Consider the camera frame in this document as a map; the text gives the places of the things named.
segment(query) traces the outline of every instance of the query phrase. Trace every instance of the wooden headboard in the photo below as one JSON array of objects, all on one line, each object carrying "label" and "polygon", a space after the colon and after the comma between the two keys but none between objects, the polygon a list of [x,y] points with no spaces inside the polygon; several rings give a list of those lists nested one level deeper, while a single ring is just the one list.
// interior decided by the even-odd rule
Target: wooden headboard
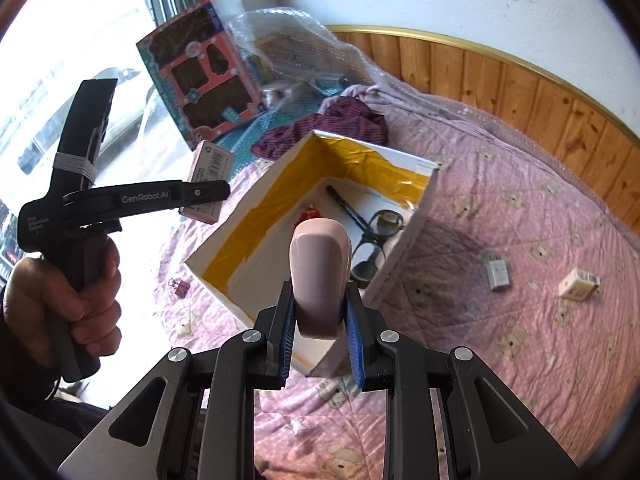
[{"label": "wooden headboard", "polygon": [[471,41],[406,28],[328,28],[419,91],[462,101],[519,129],[640,234],[640,139],[581,90]]}]

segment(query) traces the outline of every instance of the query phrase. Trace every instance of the rubber band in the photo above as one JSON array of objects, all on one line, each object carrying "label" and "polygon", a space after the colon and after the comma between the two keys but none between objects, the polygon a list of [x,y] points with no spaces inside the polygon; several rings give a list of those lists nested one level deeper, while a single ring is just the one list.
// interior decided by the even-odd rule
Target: rubber band
[{"label": "rubber band", "polygon": [[85,156],[57,152],[53,158],[53,168],[81,174],[91,182],[95,182],[95,166]]}]

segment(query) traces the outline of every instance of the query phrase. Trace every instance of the white cardboard box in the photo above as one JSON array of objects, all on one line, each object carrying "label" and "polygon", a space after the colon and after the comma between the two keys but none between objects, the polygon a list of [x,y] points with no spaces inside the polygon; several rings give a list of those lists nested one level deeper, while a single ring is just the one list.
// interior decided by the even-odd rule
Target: white cardboard box
[{"label": "white cardboard box", "polygon": [[[339,221],[354,248],[360,241],[362,231],[327,195],[331,184],[366,220],[385,208],[405,219],[405,228],[385,244],[384,264],[361,291],[364,305],[377,308],[424,225],[436,178],[437,165],[418,156],[314,131],[268,169],[186,265],[245,326],[253,326],[290,277],[289,243],[309,203]],[[346,357],[343,339],[308,339],[296,330],[292,366],[305,375],[333,374]]]},{"label": "white cardboard box", "polygon": [[558,295],[566,300],[583,301],[599,286],[600,279],[595,274],[572,269],[558,285]]}]

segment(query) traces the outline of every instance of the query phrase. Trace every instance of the pink bedspread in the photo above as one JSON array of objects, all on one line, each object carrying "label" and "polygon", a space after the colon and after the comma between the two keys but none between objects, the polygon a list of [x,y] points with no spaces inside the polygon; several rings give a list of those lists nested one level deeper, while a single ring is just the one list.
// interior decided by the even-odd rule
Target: pink bedspread
[{"label": "pink bedspread", "polygon": [[[441,167],[430,220],[382,304],[386,322],[428,348],[472,348],[580,462],[640,377],[638,253],[593,200],[533,156],[374,89],[352,94],[385,115],[392,146]],[[223,219],[265,168],[235,179]],[[244,329],[196,282],[184,300],[165,285],[190,279],[181,262],[210,232],[184,222],[158,272],[158,314],[172,342],[192,351]],[[508,290],[489,290],[486,251],[506,259]],[[597,297],[558,298],[573,267],[602,279]],[[359,392],[347,372],[321,380],[292,371],[286,390],[257,392],[255,402],[256,460],[268,478],[382,477],[385,397]]]}]

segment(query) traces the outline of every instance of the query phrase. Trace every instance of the eyeglasses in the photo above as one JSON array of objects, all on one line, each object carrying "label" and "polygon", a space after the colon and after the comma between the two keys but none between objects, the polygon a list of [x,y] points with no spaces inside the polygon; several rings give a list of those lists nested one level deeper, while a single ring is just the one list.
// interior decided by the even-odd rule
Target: eyeglasses
[{"label": "eyeglasses", "polygon": [[391,209],[381,209],[367,222],[333,186],[327,186],[326,192],[362,230],[362,238],[351,254],[351,279],[359,288],[367,288],[386,259],[386,241],[404,228],[404,218]]}]

